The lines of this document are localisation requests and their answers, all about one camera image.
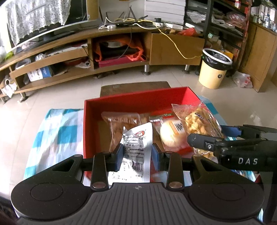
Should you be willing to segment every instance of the trash can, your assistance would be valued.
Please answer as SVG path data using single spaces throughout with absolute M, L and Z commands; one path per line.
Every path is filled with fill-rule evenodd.
M 207 88 L 217 89 L 226 71 L 232 68 L 232 60 L 223 53 L 205 48 L 203 49 L 202 65 L 199 82 Z

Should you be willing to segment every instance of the stack of white boxes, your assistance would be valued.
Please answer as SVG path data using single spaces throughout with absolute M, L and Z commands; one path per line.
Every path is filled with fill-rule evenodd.
M 146 19 L 161 18 L 162 21 L 184 23 L 185 0 L 145 0 L 144 15 Z

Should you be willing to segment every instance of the barcode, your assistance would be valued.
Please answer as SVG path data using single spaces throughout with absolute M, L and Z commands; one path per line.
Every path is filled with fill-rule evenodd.
M 142 172 L 143 171 L 143 163 L 133 162 L 132 168 L 134 171 Z

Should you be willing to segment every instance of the white food package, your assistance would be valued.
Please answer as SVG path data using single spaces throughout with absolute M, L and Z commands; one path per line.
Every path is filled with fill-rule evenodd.
M 150 182 L 150 160 L 152 150 L 152 124 L 146 123 L 130 129 L 124 127 L 122 139 L 124 157 L 118 172 L 109 172 L 108 183 Z
M 240 73 L 238 71 L 232 76 L 232 80 L 236 83 L 240 88 L 252 88 L 252 82 L 249 74 Z

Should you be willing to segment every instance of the tv stand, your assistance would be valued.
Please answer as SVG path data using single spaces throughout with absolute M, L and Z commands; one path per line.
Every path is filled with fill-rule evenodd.
M 158 30 L 145 30 L 140 27 L 132 28 L 132 35 L 139 37 L 144 49 L 144 56 L 146 61 L 136 61 L 126 64 L 113 65 L 99 68 L 94 59 L 93 55 L 93 44 L 95 39 L 99 39 L 108 35 L 115 34 L 129 34 L 131 31 L 130 27 L 116 28 L 112 30 L 101 29 L 87 29 L 67 37 L 60 38 L 58 40 L 51 41 L 42 46 L 36 47 L 28 51 L 22 51 L 9 58 L 0 65 L 0 79 L 4 74 L 9 74 L 10 77 L 17 84 L 17 90 L 15 94 L 21 94 L 22 100 L 26 99 L 25 92 L 33 91 L 36 89 L 56 85 L 69 80 L 77 79 L 80 77 L 95 75 L 108 71 L 114 71 L 129 67 L 144 66 L 144 75 L 149 75 L 150 65 L 199 65 L 200 57 L 193 59 L 184 59 L 173 43 L 164 35 L 160 34 Z M 170 38 L 176 43 L 183 55 L 188 58 L 194 56 L 200 56 L 204 47 L 204 39 L 199 37 L 187 37 L 181 35 L 169 35 Z M 74 49 L 68 52 L 62 52 L 39 61 L 32 62 L 20 69 L 15 70 L 15 64 L 25 58 L 35 57 L 39 53 L 44 53 L 52 48 L 60 47 L 72 42 L 86 40 L 88 43 L 87 48 Z M 34 82 L 24 84 L 24 74 L 30 71 L 34 71 L 44 66 L 53 65 L 59 62 L 72 60 L 81 57 L 89 56 L 90 68 L 82 69 L 77 67 L 71 67 L 66 73 L 44 78 Z

